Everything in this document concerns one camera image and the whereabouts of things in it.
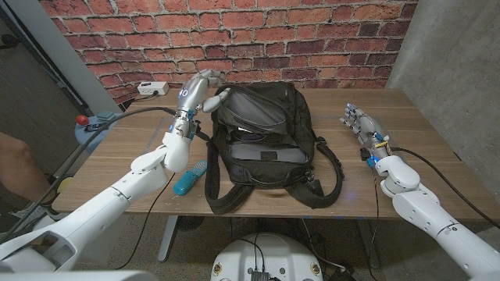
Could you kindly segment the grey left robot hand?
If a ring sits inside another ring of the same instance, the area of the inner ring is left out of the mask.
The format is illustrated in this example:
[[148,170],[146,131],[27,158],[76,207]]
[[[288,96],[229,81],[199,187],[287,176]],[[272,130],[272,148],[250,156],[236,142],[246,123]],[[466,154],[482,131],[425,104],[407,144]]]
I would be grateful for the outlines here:
[[221,72],[212,69],[201,70],[188,80],[177,96],[177,113],[173,117],[169,132],[192,139],[197,130],[193,118],[207,95],[209,87],[220,87],[225,80]]

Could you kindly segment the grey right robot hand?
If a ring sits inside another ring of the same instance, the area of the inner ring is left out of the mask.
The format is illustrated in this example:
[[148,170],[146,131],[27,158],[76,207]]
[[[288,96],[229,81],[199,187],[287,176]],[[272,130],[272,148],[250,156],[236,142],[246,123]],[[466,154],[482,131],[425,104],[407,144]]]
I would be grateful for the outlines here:
[[348,103],[345,116],[340,121],[354,133],[362,145],[360,157],[371,168],[382,158],[391,155],[389,136],[383,136],[380,125],[368,116],[361,108]]

